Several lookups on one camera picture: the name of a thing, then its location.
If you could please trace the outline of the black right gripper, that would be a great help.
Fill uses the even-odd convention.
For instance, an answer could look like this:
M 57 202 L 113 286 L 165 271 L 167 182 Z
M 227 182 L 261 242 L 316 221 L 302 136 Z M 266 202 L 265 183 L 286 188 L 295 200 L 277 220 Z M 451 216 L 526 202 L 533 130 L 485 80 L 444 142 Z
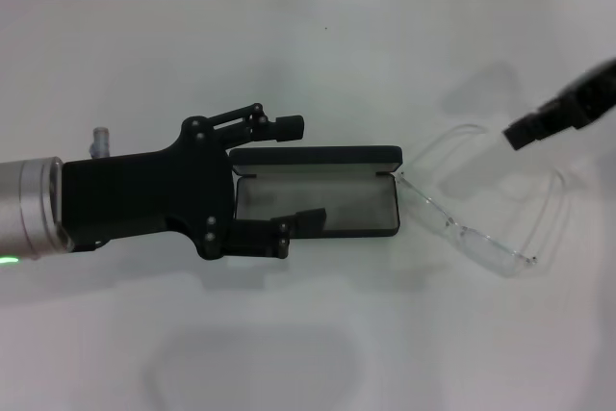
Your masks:
M 588 69 L 557 98 L 512 122 L 502 133 L 514 150 L 570 128 L 586 127 L 615 107 L 615 59 Z

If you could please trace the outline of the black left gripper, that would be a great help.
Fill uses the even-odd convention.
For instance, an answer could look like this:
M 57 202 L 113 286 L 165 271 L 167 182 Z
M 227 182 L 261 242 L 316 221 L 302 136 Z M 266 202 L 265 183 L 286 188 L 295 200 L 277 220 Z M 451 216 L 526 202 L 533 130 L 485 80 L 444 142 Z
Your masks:
M 198 255 L 222 255 L 234 207 L 232 172 L 210 121 L 186 119 L 160 151 L 68 162 L 62 226 L 79 250 L 162 232 L 189 238 Z

